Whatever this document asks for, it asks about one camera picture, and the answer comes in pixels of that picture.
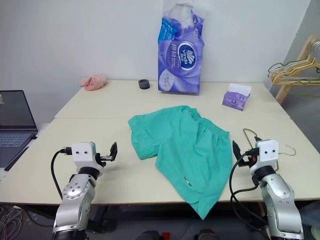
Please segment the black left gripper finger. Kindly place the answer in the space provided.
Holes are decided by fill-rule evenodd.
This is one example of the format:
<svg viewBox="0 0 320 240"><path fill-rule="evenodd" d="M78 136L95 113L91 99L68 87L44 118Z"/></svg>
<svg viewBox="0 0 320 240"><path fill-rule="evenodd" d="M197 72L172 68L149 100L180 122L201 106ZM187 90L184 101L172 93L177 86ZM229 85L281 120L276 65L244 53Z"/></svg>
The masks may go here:
<svg viewBox="0 0 320 240"><path fill-rule="evenodd" d="M118 146L117 146L117 142L115 141L110 148L110 154L109 154L108 160L113 162L116 159L117 153L118 153Z"/></svg>

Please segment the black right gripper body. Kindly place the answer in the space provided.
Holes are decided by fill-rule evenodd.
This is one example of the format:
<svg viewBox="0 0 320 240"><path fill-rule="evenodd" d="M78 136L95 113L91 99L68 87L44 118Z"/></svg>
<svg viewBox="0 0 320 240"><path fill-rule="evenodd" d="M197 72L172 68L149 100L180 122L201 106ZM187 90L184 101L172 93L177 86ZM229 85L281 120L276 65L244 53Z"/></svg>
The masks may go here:
<svg viewBox="0 0 320 240"><path fill-rule="evenodd" d="M245 167L248 166L251 168L258 159L258 148L252 148L250 150L247 150L244 154L242 154L238 158L238 166L239 167Z"/></svg>

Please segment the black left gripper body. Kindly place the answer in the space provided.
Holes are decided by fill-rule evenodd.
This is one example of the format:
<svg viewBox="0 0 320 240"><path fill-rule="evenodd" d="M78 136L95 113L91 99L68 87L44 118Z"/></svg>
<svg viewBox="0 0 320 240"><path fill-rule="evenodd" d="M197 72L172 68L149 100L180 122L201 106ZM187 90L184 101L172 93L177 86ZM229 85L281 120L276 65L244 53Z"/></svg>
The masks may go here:
<svg viewBox="0 0 320 240"><path fill-rule="evenodd" d="M113 162L114 161L114 157L112 155L101 156L100 153L96 153L95 154L95 161L98 165L105 167L107 164L106 162Z"/></svg>

